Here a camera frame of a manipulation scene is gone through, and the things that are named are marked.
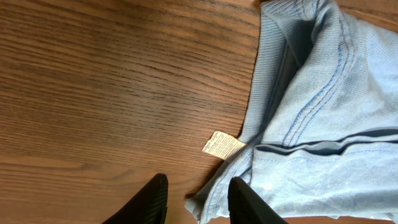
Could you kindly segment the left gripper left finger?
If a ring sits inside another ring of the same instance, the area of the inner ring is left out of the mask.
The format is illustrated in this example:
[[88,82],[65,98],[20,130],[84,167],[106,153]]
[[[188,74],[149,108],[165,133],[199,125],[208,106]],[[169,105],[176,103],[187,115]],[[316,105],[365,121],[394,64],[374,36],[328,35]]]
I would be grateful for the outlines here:
[[164,224],[167,214],[168,178],[158,173],[103,224]]

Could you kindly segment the light blue printed t-shirt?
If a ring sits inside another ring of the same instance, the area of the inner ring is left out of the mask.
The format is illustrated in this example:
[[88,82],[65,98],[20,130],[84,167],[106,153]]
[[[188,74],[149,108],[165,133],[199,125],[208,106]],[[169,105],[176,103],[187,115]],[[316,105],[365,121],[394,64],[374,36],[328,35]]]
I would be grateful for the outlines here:
[[265,1],[239,142],[186,209],[228,217],[242,178],[281,217],[397,220],[397,34],[334,1]]

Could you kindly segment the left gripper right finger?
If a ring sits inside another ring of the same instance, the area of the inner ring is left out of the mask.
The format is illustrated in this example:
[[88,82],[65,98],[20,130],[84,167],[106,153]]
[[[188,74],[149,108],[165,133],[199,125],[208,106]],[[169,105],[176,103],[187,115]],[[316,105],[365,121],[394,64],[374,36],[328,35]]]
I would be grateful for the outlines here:
[[228,188],[231,224],[287,224],[240,177],[233,177]]

